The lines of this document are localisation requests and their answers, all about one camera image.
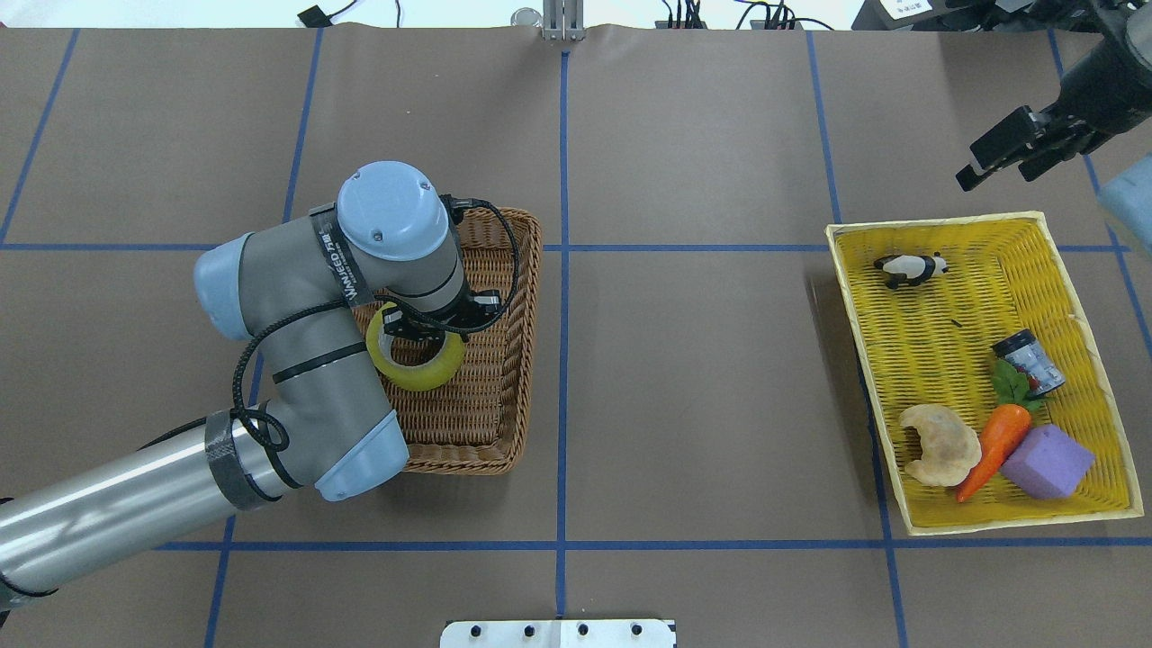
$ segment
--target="light blue joint cap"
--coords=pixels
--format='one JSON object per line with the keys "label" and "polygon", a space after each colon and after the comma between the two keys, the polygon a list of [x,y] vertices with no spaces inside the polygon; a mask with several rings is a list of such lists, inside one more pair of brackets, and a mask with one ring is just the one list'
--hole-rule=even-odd
{"label": "light blue joint cap", "polygon": [[408,444],[393,409],[316,481],[316,490],[328,502],[348,499],[396,476],[407,462]]}
{"label": "light blue joint cap", "polygon": [[251,235],[249,232],[235,241],[204,253],[196,259],[196,269],[192,270],[200,308],[209,314],[217,331],[230,340],[252,339],[240,309],[240,257]]}
{"label": "light blue joint cap", "polygon": [[1097,197],[1120,225],[1117,233],[1132,247],[1152,255],[1152,153],[1113,179]]}
{"label": "light blue joint cap", "polygon": [[435,187],[399,161],[362,166],[336,196],[336,219],[357,248],[385,261],[415,261],[448,235],[448,212]]}

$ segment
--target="white bracket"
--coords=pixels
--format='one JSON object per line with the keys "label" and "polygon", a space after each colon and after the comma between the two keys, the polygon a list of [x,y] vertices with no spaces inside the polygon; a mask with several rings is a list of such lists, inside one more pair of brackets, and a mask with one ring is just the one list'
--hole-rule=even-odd
{"label": "white bracket", "polygon": [[545,40],[584,40],[584,0],[544,0]]}
{"label": "white bracket", "polygon": [[597,619],[454,621],[440,648],[676,648],[676,621]]}

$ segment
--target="gray table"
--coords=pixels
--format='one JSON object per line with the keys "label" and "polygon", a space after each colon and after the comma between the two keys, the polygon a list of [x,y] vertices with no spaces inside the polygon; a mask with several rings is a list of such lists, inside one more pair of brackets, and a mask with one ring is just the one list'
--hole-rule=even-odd
{"label": "gray table", "polygon": [[3,495],[225,406],[240,348],[199,311],[197,256],[365,161],[531,210],[547,243],[510,474],[295,493],[15,612],[3,643],[435,646],[448,619],[558,612],[675,618],[682,646],[1152,643],[1149,518],[904,535],[823,242],[1045,211],[1147,482],[1152,265],[1081,160],[952,178],[1093,42],[0,30]]}

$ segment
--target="robotic arm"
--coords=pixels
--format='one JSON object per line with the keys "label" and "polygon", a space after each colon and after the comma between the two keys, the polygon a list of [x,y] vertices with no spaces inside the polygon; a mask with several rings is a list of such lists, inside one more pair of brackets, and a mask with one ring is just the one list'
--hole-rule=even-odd
{"label": "robotic arm", "polygon": [[[335,203],[204,254],[196,292],[215,327],[252,340],[234,406],[138,452],[0,506],[0,611],[194,529],[314,485],[331,502],[396,475],[408,447],[344,306],[396,295],[388,332],[478,332],[503,307],[473,293],[456,224],[483,201],[438,196],[417,169],[369,164]],[[516,249],[513,238],[513,249]],[[243,367],[262,349],[279,398],[243,407]]]}
{"label": "robotic arm", "polygon": [[971,163],[956,174],[963,190],[1016,163],[1031,182],[1152,115],[1152,5],[1082,3],[1104,40],[1060,80],[1055,103],[1039,112],[1021,106],[972,143]]}

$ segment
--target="white background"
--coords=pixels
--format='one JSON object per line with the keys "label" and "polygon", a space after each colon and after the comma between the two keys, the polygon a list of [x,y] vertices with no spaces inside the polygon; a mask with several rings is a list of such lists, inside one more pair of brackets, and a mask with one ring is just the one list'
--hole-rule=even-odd
{"label": "white background", "polygon": [[[350,0],[0,0],[0,22],[8,27],[94,28],[229,28],[301,27],[296,14],[312,5],[333,13]],[[836,29],[851,29],[864,0],[788,0],[797,16],[819,18]],[[675,0],[668,0],[673,9]],[[401,0],[401,27],[503,27],[521,7],[541,9],[533,0]],[[660,0],[586,0],[584,24],[652,28],[668,10]],[[733,29],[746,5],[703,0],[700,16],[710,29]],[[764,8],[749,17],[764,17]],[[335,18],[395,27],[394,0],[359,0]],[[819,25],[806,25],[823,29]]]}

